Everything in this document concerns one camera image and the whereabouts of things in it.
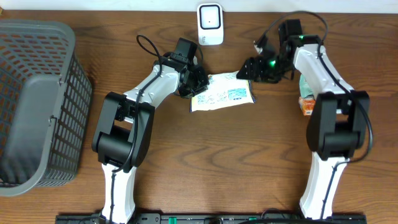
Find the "yellow snack bag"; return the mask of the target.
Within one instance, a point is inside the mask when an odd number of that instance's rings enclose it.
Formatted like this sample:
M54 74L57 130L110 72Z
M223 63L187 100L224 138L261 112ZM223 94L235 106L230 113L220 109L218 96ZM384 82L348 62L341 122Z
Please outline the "yellow snack bag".
M190 111L213 111L245 103L255 103L251 82L236 78L238 71L208 75L207 90L191 99Z

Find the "green snack packet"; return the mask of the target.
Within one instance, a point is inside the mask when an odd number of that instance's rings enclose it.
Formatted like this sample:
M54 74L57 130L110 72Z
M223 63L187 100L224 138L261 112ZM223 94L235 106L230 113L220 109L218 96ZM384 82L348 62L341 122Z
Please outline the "green snack packet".
M300 76L299 88L302 98L314 97L313 91L303 75Z

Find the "orange tissue pack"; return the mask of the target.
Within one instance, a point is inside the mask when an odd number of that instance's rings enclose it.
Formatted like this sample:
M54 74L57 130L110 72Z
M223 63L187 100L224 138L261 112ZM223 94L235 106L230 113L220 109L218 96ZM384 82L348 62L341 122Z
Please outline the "orange tissue pack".
M313 96L307 96L305 98L300 97L299 100L300 109L304 116L310 116L315 106L315 99Z

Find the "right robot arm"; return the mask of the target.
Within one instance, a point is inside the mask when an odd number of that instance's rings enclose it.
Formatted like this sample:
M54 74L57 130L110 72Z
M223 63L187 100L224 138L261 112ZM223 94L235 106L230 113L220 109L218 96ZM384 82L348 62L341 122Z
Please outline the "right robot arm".
M300 209L306 219L332 218L332 203L345 167L355 163L354 152L367 141L373 144L368 116L369 95L347 84L330 62L324 38L305 35L299 19L287 19L278 27L278 52L263 34L254 46L257 57L245 61L236 77L278 83L285 73L300 72L315 104L307 125L307 145L312 164Z

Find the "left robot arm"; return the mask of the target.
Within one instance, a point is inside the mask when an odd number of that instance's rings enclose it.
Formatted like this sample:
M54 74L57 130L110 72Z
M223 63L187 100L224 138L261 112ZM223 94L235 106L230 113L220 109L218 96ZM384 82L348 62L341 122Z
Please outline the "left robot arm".
M172 52L154 49L152 71L138 86L105 96L92 142L106 190L97 223L129 223L134 218L136 172L149 150L155 110L171 94L193 98L207 89L208 77L196 58L200 52L184 38Z

